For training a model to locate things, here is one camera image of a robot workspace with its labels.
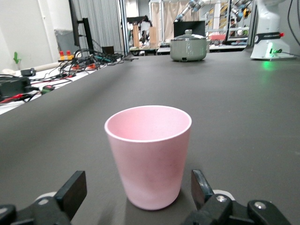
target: cooking pot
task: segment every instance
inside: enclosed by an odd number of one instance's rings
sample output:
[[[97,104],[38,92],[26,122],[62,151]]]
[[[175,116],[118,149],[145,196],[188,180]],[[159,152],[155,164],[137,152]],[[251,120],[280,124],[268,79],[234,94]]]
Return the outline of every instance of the cooking pot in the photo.
[[[197,61],[206,57],[206,37],[186,30],[184,35],[171,40],[171,58],[174,61]]]

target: person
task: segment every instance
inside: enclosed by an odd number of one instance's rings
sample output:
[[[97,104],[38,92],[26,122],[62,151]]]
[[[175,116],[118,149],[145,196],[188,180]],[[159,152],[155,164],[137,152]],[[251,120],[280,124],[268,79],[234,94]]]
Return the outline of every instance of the person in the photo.
[[[235,24],[235,20],[234,20],[234,19],[231,19],[231,20],[230,20],[230,23],[231,23],[230,28],[236,28],[236,24]],[[231,31],[231,32],[230,32],[230,36],[231,36],[231,37],[234,37],[234,36],[235,36],[235,31]]]
[[[144,44],[149,38],[149,28],[152,27],[152,22],[149,20],[147,15],[145,15],[143,20],[140,22],[140,26],[142,32],[141,42]]]

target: cup rim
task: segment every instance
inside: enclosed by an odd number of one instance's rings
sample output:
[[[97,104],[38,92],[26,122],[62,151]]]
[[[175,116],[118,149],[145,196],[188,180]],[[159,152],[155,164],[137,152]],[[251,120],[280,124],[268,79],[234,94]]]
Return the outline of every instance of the cup rim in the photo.
[[[132,109],[136,109],[136,108],[143,108],[143,107],[161,107],[161,108],[172,108],[172,109],[175,109],[177,111],[180,111],[181,113],[185,114],[188,118],[188,125],[187,127],[182,130],[181,132],[179,132],[178,134],[176,135],[172,135],[172,136],[169,136],[169,137],[166,137],[166,138],[160,138],[160,139],[153,139],[153,140],[134,140],[134,139],[127,139],[127,138],[123,138],[123,137],[119,137],[115,134],[113,134],[109,129],[108,129],[108,123],[109,121],[116,115],[118,114],[121,114],[123,113],[124,111],[129,111],[129,110],[132,110]],[[116,139],[119,139],[119,140],[122,140],[122,141],[126,141],[126,142],[132,142],[132,143],[151,143],[151,142],[159,142],[159,141],[166,141],[166,140],[169,140],[169,139],[172,139],[172,138],[175,138],[183,133],[185,133],[188,129],[190,129],[192,125],[192,118],[190,117],[190,115],[188,113],[186,113],[185,111],[181,110],[181,109],[178,109],[178,108],[175,108],[175,107],[171,107],[171,106],[165,106],[165,105],[142,105],[142,106],[136,106],[136,107],[132,107],[132,108],[128,108],[128,109],[125,109],[125,110],[122,110],[120,112],[117,112],[115,113],[114,115],[112,115],[110,118],[107,119],[107,121],[105,122],[105,125],[104,125],[104,129],[106,131],[106,133],[109,135],[109,136],[112,136]]]

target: pot lid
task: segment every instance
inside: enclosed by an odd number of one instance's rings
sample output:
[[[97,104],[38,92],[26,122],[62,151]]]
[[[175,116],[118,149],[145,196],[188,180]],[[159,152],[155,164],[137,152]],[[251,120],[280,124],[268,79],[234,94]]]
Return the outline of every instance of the pot lid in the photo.
[[[192,33],[193,33],[192,30],[186,30],[184,35],[175,37],[174,39],[172,39],[172,41],[179,41],[179,40],[189,41],[189,40],[206,39],[206,37],[204,37],[204,36],[192,34]]]

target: background table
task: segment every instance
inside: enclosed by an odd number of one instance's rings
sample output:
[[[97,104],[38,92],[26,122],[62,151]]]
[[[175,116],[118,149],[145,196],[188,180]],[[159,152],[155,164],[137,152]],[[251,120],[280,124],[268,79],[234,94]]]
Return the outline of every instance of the background table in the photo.
[[[272,201],[300,224],[300,63],[253,61],[247,52],[178,63],[140,57],[39,97],[0,116],[0,203],[29,205],[85,170],[88,195],[74,225],[176,225],[195,206],[190,171],[239,203]],[[126,198],[104,132],[114,113],[169,105],[193,119],[178,199],[143,211]]]

